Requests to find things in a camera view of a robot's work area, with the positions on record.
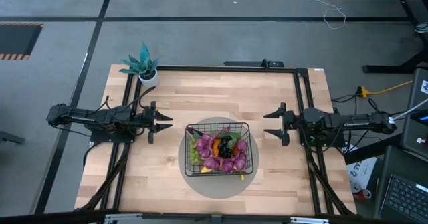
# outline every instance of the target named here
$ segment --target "yellow cable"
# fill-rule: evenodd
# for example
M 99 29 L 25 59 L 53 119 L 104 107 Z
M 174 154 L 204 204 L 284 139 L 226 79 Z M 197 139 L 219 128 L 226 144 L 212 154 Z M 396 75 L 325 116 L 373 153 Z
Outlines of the yellow cable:
M 395 88 L 398 88 L 398 87 L 404 86 L 404 85 L 406 85 L 406 84 L 410 84 L 411 82 L 412 82 L 412 81 L 407 81 L 407 82 L 405 82 L 405 83 L 398 84 L 398 85 L 396 85 L 396 86 L 393 86 L 393 87 L 391 87 L 391 88 L 387 88 L 386 90 L 381 90 L 381 91 L 378 91 L 378 92 L 370 92 L 370 91 L 368 91 L 368 90 L 367 90 L 367 94 L 382 94 L 382 93 L 388 92 L 389 90 L 393 90 L 393 89 L 395 89 Z

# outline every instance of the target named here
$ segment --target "white pot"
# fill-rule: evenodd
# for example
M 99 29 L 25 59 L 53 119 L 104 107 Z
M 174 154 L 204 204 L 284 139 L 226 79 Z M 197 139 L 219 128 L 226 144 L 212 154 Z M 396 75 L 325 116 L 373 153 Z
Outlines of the white pot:
M 138 77 L 140 78 L 142 85 L 146 88 L 151 88 L 151 87 L 157 86 L 159 84 L 158 70 L 154 70 L 154 76 L 153 76 L 153 78 L 151 78 L 149 80 L 145 80 L 145 79 L 141 78 L 141 76 L 138 76 Z

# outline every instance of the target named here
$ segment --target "succulent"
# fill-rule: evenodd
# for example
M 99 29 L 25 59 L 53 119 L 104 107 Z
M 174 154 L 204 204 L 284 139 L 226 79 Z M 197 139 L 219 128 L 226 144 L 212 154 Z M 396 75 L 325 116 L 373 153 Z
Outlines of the succulent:
M 154 76 L 154 71 L 158 66 L 158 59 L 151 60 L 150 52 L 145 43 L 142 43 L 140 50 L 140 61 L 129 55 L 129 60 L 120 60 L 124 64 L 130 66 L 130 69 L 121 69 L 119 72 L 125 74 L 138 74 L 144 79 L 150 79 Z

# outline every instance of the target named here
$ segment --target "desk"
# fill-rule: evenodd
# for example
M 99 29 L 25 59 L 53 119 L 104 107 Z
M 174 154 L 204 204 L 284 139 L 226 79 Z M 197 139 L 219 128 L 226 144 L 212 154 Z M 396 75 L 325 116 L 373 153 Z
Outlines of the desk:
M 121 105 L 127 75 L 124 66 L 112 65 L 104 98 L 110 106 Z M 314 104 L 331 112 L 332 105 L 323 71 L 308 70 Z M 147 133 L 130 146 L 120 211 L 163 213 L 223 213 L 252 215 L 313 215 L 308 166 L 298 133 L 290 131 L 290 145 L 263 129 L 280 127 L 280 119 L 265 119 L 281 101 L 298 112 L 292 74 L 255 72 L 159 71 L 160 84 L 143 98 L 144 105 L 156 100 L 162 114 L 174 118 L 173 127 L 147 143 Z M 135 88 L 137 78 L 133 79 Z M 259 149 L 259 168 L 253 182 L 242 193 L 228 199 L 210 199 L 196 193 L 184 181 L 177 155 L 185 126 L 210 117 L 226 117 L 249 124 Z M 112 144 L 100 144 L 86 161 L 76 207 L 89 201 L 105 179 Z M 337 150 L 325 152 L 328 179 L 351 211 L 356 211 L 346 166 Z M 112 206 L 112 184 L 108 207 Z M 326 212 L 322 188 L 318 193 Z
M 388 187 L 389 177 L 402 176 L 416 183 L 427 183 L 428 163 L 394 146 L 388 146 L 383 161 L 382 175 L 379 179 L 374 202 L 374 218 L 381 218 L 382 202 Z

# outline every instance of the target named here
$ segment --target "keyboard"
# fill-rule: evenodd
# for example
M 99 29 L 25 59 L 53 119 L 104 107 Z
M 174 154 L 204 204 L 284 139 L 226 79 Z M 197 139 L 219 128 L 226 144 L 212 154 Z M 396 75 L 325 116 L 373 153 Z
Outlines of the keyboard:
M 385 207 L 409 217 L 409 220 L 428 223 L 428 188 L 391 175 L 382 209 Z

